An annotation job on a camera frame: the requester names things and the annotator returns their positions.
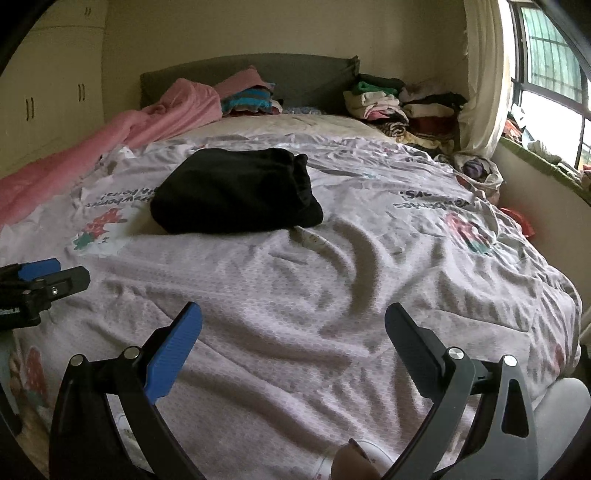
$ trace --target wall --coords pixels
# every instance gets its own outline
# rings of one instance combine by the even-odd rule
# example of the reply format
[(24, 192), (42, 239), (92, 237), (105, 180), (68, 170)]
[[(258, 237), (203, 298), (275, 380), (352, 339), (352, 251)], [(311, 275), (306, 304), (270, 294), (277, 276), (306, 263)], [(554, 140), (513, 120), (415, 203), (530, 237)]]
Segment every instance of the wall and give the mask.
[(552, 177), (499, 144), (493, 156), (505, 179), (501, 204), (523, 213), (535, 230), (534, 246), (577, 287), (591, 306), (591, 206)]
[(139, 75), (243, 53), (361, 58), (363, 72), (467, 91), (463, 0), (111, 0), (105, 118), (139, 106)]

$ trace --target screw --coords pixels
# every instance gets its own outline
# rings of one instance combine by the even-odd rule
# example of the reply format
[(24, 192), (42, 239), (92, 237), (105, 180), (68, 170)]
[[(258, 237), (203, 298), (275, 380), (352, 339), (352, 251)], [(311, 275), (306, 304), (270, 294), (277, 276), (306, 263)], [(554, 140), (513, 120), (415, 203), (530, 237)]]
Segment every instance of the screw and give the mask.
[(456, 346), (450, 348), (447, 351), (447, 354), (456, 360), (461, 360), (462, 358), (464, 358), (464, 351)]
[(70, 358), (70, 365), (73, 367), (78, 367), (82, 364), (83, 361), (84, 361), (84, 355), (81, 355), (81, 354), (74, 355), (72, 358)]
[(503, 361), (510, 367), (517, 366), (517, 359), (513, 355), (505, 355)]
[(127, 360), (133, 360), (134, 358), (138, 358), (139, 357), (139, 348), (137, 348), (136, 346), (130, 346), (129, 348), (125, 349), (125, 352), (123, 352), (123, 356)]

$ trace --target cabinet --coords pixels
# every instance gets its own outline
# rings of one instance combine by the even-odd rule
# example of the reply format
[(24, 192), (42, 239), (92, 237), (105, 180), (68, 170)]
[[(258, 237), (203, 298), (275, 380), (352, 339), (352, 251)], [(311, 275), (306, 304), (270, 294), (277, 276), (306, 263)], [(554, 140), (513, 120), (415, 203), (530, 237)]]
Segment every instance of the cabinet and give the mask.
[(0, 162), (7, 170), (60, 136), (58, 99), (49, 93), (59, 85), (53, 49), (44, 35), (29, 34), (0, 76)]
[(58, 0), (41, 16), (33, 30), (50, 27), (105, 27), (105, 0)]
[(103, 124), (102, 38), (102, 30), (84, 27), (61, 28), (53, 36), (61, 52), (61, 130), (70, 144), (88, 137)]
[(11, 58), (0, 76), (0, 177), (102, 126), (106, 6), (58, 0)]

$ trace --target bed sheet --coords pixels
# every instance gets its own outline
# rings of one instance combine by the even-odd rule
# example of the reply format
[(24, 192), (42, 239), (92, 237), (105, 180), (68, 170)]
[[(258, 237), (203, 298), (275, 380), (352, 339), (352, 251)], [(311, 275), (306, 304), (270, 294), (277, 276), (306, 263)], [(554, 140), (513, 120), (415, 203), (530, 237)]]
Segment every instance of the bed sheet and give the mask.
[(195, 128), (176, 138), (187, 141), (201, 141), (206, 137), (220, 135), (243, 135), (255, 137), (257, 135), (290, 135), (309, 134), (322, 138), (363, 138), (393, 143), (380, 130), (368, 124), (340, 115), (261, 115), (222, 118), (220, 121)]
[[(190, 142), (116, 149), (74, 191), (0, 232), (1, 262), (57, 257), (92, 278), (39, 327), (18, 332), (24, 355), (38, 359), (22, 384), (33, 393), (43, 385), (29, 395), (42, 417), (72, 355), (108, 358), (142, 344), (189, 300), (201, 305), (204, 328), (158, 408), (211, 479), (309, 478), (324, 450), (350, 437), (397, 457), (430, 403), (385, 334), (395, 301), (473, 358), (513, 354), (536, 402), (574, 369), (580, 299), (512, 219), (427, 154), (355, 131), (338, 138), (318, 121), (303, 126), (313, 134), (211, 138), (200, 129)], [(154, 189), (196, 149), (269, 147), (309, 156), (321, 225), (170, 236), (151, 220)], [(442, 465), (457, 455), (474, 409)], [(113, 410), (132, 448), (125, 416)]]

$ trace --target blue gripper pad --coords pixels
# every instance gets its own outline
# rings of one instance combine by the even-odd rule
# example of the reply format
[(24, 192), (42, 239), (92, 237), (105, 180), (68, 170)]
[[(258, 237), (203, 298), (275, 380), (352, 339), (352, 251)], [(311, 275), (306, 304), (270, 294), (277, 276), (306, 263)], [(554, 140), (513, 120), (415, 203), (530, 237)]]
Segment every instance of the blue gripper pad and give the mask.
[(146, 368), (144, 393), (152, 404), (165, 397), (199, 338), (201, 308), (190, 301), (173, 322), (173, 328)]
[(45, 277), (61, 271), (61, 265), (57, 258), (49, 258), (39, 262), (25, 263), (18, 271), (18, 278), (22, 281), (32, 281), (39, 277)]

